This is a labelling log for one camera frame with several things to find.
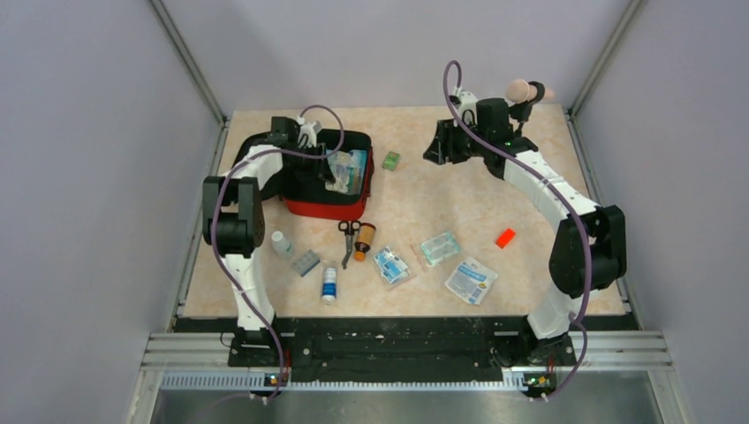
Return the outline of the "white blue dressing pouch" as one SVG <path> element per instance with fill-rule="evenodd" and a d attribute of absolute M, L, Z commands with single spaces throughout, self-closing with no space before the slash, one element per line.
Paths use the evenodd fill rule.
<path fill-rule="evenodd" d="M 478 306 L 497 278 L 494 270 L 467 257 L 452 271 L 444 286 L 466 304 Z"/>

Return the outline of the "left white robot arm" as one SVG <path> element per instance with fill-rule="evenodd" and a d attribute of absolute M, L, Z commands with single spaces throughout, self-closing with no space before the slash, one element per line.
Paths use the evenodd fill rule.
<path fill-rule="evenodd" d="M 236 164 L 203 181 L 203 238 L 231 280 L 243 330 L 271 330 L 275 317 L 258 252 L 266 232 L 264 198 L 287 194 L 293 183 L 335 181 L 328 158 L 344 136 L 325 142 L 321 132 L 318 121 L 273 117 L 268 132 L 246 141 Z"/>

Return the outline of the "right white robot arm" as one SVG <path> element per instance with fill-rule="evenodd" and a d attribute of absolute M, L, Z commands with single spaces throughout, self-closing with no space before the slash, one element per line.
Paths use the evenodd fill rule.
<path fill-rule="evenodd" d="M 424 159 L 442 165 L 481 158 L 491 175 L 522 192 L 556 232 L 549 257 L 552 285 L 526 317 L 530 332 L 518 340 L 520 357 L 541 364 L 554 351 L 552 339 L 568 331 L 571 314 L 578 313 L 593 292 L 625 274 L 624 212 L 577 191 L 523 136 L 521 124 L 531 102 L 510 106 L 502 98 L 451 95 L 448 104 L 454 115 L 438 121 Z"/>

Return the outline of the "blue cotton swab bag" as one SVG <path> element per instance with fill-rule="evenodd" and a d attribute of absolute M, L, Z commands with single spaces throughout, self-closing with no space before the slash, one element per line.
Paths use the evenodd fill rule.
<path fill-rule="evenodd" d="M 345 152 L 349 153 L 354 160 L 354 171 L 352 173 L 352 184 L 351 192 L 347 195 L 354 195 L 360 193 L 362 180 L 367 167 L 367 151 L 362 149 L 353 149 Z"/>

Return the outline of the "teal gauze packet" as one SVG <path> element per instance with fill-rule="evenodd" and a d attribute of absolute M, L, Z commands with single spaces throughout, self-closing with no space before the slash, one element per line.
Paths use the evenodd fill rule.
<path fill-rule="evenodd" d="M 460 245 L 450 231 L 420 243 L 420 250 L 429 267 L 434 267 L 461 252 Z"/>

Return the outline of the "bandage strip packet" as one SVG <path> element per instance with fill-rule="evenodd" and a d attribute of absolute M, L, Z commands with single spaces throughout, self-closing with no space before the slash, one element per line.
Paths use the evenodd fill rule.
<path fill-rule="evenodd" d="M 354 160 L 349 153 L 337 152 L 328 157 L 330 170 L 334 180 L 326 182 L 327 191 L 349 194 L 351 192 L 352 173 L 354 171 Z"/>

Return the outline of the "blue white plaster packet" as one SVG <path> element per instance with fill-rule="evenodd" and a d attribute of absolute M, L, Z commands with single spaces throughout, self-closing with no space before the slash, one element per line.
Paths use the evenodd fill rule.
<path fill-rule="evenodd" d="M 374 254 L 374 263 L 389 287 L 401 284 L 411 276 L 410 267 L 389 246 L 385 246 Z"/>

